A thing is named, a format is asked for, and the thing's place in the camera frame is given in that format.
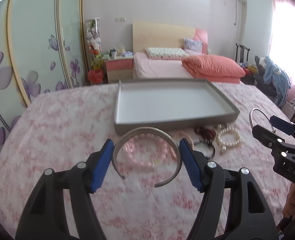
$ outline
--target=tray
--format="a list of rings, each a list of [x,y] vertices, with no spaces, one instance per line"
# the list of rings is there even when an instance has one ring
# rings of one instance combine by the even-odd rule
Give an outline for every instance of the tray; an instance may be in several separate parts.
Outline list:
[[[118,135],[142,126],[163,131],[234,122],[239,109],[205,79],[119,81],[114,114]]]

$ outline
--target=silver screw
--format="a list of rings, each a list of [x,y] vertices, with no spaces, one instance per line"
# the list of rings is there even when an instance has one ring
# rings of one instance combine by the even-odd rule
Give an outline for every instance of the silver screw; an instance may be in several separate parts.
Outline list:
[[[51,175],[52,174],[52,169],[46,169],[45,171],[44,171],[44,174],[45,175]]]
[[[249,169],[247,169],[247,168],[242,168],[241,169],[241,172],[243,173],[243,174],[249,174]]]
[[[80,162],[80,163],[77,164],[77,167],[78,167],[79,169],[83,169],[83,168],[86,167],[86,163],[85,163],[85,162]]]
[[[216,167],[216,163],[215,162],[208,162],[208,166],[210,168],[215,168]]]

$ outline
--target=curtain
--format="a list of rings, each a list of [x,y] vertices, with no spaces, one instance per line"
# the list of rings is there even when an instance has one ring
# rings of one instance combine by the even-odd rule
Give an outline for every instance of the curtain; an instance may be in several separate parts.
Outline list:
[[[269,56],[290,78],[290,101],[295,98],[295,0],[273,0],[273,9]]]

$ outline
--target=flower stem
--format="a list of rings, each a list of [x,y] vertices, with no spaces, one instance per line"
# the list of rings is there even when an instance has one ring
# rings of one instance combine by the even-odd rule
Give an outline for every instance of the flower stem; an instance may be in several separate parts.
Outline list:
[[[3,119],[2,115],[0,114],[0,121],[3,123],[4,127],[11,132],[11,128],[8,126],[8,124],[6,123],[6,121]]]

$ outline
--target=floral tablecloth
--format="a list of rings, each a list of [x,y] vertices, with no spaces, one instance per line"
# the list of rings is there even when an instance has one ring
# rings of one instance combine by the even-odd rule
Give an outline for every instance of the floral tablecloth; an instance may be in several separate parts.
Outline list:
[[[217,151],[214,161],[225,169],[249,168],[278,223],[289,181],[273,172],[270,150],[252,137],[249,112],[259,107],[268,116],[287,118],[254,86],[215,85],[241,111],[231,125],[240,130],[243,143],[225,154]],[[112,84],[43,94],[22,115],[0,153],[0,222],[11,236],[15,236],[24,205],[45,169],[70,169],[85,161],[90,153],[100,150],[107,138],[117,141],[113,125],[116,91],[117,85]],[[255,115],[254,122],[268,127],[262,115]],[[197,138],[192,130],[187,132]],[[293,138],[279,131],[278,134],[287,142],[295,143]],[[191,185],[184,165],[174,181],[154,188],[156,182],[169,178],[174,172],[176,163],[170,156],[154,172],[134,169],[124,153],[120,152],[118,160],[126,180],[110,165],[102,188],[91,196],[107,239],[186,239],[202,194]],[[224,231],[228,196],[225,190],[217,234]],[[78,236],[67,191],[64,197],[70,234]]]

